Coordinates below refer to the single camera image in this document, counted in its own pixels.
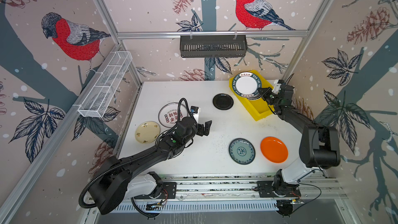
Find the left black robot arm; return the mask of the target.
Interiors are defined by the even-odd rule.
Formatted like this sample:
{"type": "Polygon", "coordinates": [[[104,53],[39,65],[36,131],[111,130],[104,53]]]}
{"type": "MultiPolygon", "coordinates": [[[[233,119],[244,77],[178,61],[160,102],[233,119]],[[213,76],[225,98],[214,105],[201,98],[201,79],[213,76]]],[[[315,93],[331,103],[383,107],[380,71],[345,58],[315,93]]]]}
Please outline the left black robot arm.
{"type": "Polygon", "coordinates": [[[162,132],[154,146],[129,157],[107,158],[82,190],[79,206],[85,209],[97,207],[103,215],[112,212],[125,199],[129,184],[136,176],[160,162],[177,157],[192,145],[196,135],[209,135],[212,121],[199,124],[194,116],[198,112],[199,108],[192,106],[188,116],[177,116],[174,126],[162,132]]]}

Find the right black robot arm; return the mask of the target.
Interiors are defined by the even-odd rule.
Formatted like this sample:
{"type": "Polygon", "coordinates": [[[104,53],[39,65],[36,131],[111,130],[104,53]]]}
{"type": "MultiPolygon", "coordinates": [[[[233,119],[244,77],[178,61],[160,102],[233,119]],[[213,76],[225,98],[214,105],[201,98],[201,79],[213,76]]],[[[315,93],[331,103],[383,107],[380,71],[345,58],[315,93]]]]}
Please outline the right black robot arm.
{"type": "Polygon", "coordinates": [[[274,176],[274,190],[297,187],[301,180],[314,173],[337,167],[341,162],[338,131],[334,127],[318,124],[300,113],[292,105],[293,87],[278,80],[276,87],[259,88],[258,92],[272,112],[291,124],[302,137],[299,157],[274,176]]]}

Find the yellow plastic bin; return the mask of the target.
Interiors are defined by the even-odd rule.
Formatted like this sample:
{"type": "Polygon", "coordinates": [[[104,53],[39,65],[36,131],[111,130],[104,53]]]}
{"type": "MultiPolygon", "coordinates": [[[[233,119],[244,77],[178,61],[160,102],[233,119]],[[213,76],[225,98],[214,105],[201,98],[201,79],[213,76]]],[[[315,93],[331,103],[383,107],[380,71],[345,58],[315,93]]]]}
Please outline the yellow plastic bin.
{"type": "MultiPolygon", "coordinates": [[[[259,72],[256,70],[251,70],[248,72],[243,72],[244,73],[252,73],[255,76],[255,79],[257,80],[257,84],[260,88],[267,88],[271,87],[273,89],[273,86],[266,80],[264,79],[259,72]]],[[[255,121],[258,121],[260,119],[266,118],[269,115],[272,115],[272,111],[274,108],[271,106],[269,107],[267,103],[261,99],[261,97],[258,95],[255,99],[248,99],[245,97],[242,97],[241,94],[237,93],[236,91],[236,86],[234,86],[235,81],[238,79],[238,75],[236,75],[234,78],[229,79],[229,88],[233,92],[233,94],[237,97],[237,99],[241,102],[243,107],[246,109],[246,111],[252,116],[252,118],[255,121]]]]}

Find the white plate dark green rim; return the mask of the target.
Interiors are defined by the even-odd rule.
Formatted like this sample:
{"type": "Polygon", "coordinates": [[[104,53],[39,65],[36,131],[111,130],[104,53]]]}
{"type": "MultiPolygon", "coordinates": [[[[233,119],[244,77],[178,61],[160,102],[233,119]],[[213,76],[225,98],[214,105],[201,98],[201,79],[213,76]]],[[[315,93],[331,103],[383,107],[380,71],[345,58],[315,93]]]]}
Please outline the white plate dark green rim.
{"type": "Polygon", "coordinates": [[[261,79],[254,73],[242,72],[232,80],[232,90],[238,96],[248,100],[260,98],[259,88],[262,87],[261,79]]]}

